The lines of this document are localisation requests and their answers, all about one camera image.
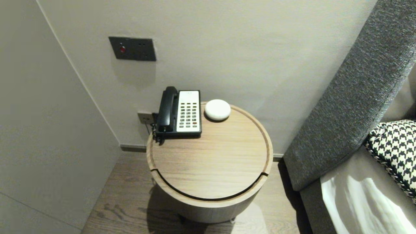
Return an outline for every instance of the telephone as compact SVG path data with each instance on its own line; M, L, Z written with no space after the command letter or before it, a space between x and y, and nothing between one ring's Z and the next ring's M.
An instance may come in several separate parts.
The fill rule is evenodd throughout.
M156 117L154 138L163 143L165 138L200 137L201 94L199 90L180 90L168 86L162 94Z

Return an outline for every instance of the wall socket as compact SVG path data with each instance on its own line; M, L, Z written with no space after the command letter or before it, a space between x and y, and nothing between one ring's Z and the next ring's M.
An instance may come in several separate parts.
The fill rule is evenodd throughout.
M151 113L137 112L139 120L142 124L153 124L153 116Z

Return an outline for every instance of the white puck device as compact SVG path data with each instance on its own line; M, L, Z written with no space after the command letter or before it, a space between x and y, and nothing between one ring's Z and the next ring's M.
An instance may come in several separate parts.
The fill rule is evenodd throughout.
M205 105L205 114L208 118L216 121L221 121L230 116L230 105L221 99L214 99Z

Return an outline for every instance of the phone handset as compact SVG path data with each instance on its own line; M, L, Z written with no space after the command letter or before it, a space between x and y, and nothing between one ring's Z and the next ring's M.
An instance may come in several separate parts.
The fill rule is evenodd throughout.
M178 91L173 86L168 86L162 94L162 100L159 108L159 115L157 117L157 128L160 132L171 132L174 129L176 116L176 108L173 102L178 95Z

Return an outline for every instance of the round side table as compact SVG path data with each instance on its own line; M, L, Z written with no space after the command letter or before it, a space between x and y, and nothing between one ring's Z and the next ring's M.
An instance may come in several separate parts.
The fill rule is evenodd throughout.
M264 127L233 105L225 121L202 116L200 138L166 139L159 146L150 135L147 141L154 180L180 215L205 223L233 219L247 208L267 179L272 152Z

